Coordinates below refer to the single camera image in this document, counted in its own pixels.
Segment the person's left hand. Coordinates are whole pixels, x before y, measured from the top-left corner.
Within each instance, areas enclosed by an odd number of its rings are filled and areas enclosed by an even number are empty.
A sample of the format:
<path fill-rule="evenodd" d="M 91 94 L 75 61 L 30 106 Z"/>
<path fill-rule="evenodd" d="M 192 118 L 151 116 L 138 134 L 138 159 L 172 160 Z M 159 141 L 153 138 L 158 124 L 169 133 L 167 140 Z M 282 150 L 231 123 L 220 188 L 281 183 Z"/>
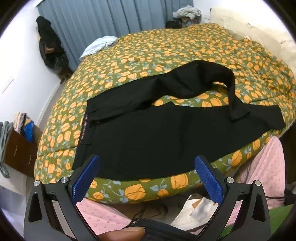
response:
<path fill-rule="evenodd" d="M 139 241 L 145 234 L 145 228 L 134 226 L 122 230 L 114 230 L 100 234 L 98 238 L 102 241 Z"/>

